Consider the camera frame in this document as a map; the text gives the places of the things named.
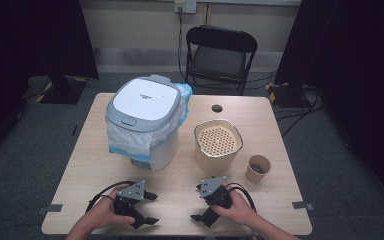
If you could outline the grey tape strip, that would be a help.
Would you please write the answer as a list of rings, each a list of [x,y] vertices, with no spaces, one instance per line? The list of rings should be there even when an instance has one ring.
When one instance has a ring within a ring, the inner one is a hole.
[[[306,203],[305,201],[292,202],[292,206],[294,209],[306,209],[307,211],[315,210],[313,203]]]
[[[62,204],[48,204],[46,206],[41,206],[37,209],[38,215],[46,215],[49,212],[60,212],[62,210]]]

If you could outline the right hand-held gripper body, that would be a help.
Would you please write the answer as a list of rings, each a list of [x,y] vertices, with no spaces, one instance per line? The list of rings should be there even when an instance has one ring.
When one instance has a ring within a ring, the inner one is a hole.
[[[200,197],[205,200],[209,206],[218,205],[223,208],[229,208],[232,205],[229,193],[224,186],[227,177],[211,177],[204,179],[200,184]]]

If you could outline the black folding chair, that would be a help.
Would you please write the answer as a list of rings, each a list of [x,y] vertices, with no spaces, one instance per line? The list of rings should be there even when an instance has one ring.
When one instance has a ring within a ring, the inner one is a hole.
[[[210,25],[192,27],[186,34],[186,78],[207,79],[245,90],[258,43],[249,33]]]

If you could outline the brown paper cup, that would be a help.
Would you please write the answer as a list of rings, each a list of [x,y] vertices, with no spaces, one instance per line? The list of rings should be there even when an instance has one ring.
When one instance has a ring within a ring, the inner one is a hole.
[[[260,165],[264,168],[264,174],[258,174],[251,169],[252,164]],[[271,170],[270,161],[262,155],[254,155],[249,159],[247,170],[245,173],[246,179],[252,183],[259,183],[263,177]]]

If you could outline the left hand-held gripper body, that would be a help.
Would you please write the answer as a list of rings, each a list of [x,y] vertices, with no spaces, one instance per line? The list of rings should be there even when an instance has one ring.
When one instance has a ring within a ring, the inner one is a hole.
[[[120,190],[114,202],[114,211],[118,215],[138,217],[139,213],[134,205],[144,199],[145,181],[138,181]]]

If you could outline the black stand base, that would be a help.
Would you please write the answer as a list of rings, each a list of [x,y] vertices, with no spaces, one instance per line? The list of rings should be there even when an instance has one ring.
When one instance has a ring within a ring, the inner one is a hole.
[[[275,85],[269,83],[265,86],[269,100],[275,107],[279,108],[309,108],[307,100],[301,88],[295,88],[288,83]]]
[[[88,83],[85,78],[65,75],[50,75],[50,80],[51,83],[37,98],[37,103],[76,104]]]

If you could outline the beige strainer bucket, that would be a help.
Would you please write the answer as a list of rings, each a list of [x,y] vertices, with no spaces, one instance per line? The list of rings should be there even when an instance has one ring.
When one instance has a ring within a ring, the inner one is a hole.
[[[228,171],[243,147],[242,136],[227,119],[213,119],[194,129],[195,160],[204,172],[220,175]]]

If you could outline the person's left hand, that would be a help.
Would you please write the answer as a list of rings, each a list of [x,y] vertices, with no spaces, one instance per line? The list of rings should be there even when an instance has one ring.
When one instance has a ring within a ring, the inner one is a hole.
[[[92,219],[93,230],[108,227],[110,225],[129,225],[135,222],[133,217],[117,215],[114,212],[114,202],[117,193],[125,187],[126,184],[115,187],[108,195],[102,196],[88,212]]]

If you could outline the person's right hand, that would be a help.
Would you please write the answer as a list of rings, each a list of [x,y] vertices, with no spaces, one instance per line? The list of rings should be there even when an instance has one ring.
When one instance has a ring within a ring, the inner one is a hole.
[[[238,224],[249,225],[251,218],[256,215],[256,212],[250,207],[240,193],[236,190],[232,190],[227,182],[223,184],[223,187],[229,191],[232,205],[229,208],[212,205],[211,209],[218,215],[229,218]]]

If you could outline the white wall socket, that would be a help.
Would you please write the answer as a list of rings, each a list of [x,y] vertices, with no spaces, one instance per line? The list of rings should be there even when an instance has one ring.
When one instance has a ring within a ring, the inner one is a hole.
[[[176,13],[195,14],[197,12],[197,2],[195,0],[176,0],[174,2]]]

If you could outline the black curtain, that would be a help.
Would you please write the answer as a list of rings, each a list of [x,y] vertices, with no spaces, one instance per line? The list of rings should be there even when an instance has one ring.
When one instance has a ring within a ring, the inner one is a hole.
[[[81,0],[0,0],[0,141],[34,76],[98,77]]]
[[[384,185],[384,0],[301,0],[275,81],[320,88]]]

